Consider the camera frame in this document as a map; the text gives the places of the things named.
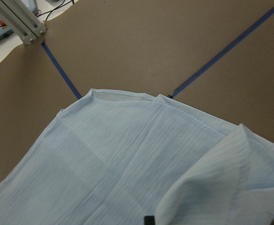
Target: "white surface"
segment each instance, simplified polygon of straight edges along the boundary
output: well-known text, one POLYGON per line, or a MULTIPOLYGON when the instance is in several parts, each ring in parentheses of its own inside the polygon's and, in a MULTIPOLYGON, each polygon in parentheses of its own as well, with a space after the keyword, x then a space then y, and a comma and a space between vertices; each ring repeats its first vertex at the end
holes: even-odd
POLYGON ((91 90, 0 183, 0 225, 267 225, 274 144, 159 95, 91 90))
MULTIPOLYGON (((62 0, 59 0, 57 2, 51 1, 51 0, 37 0, 38 9, 42 11, 42 13, 50 11, 54 9, 56 6, 62 3, 62 0)), ((48 20, 53 19, 54 17, 59 16, 63 12, 65 12, 68 8, 72 6, 72 3, 69 3, 68 5, 54 11, 51 13, 48 20)), ((38 17, 39 20, 45 20, 47 17, 46 15, 43 15, 41 17, 38 17)), ((19 39, 19 37, 16 34, 12 34, 8 38, 0 41, 0 62, 18 45, 22 44, 22 41, 19 39)))

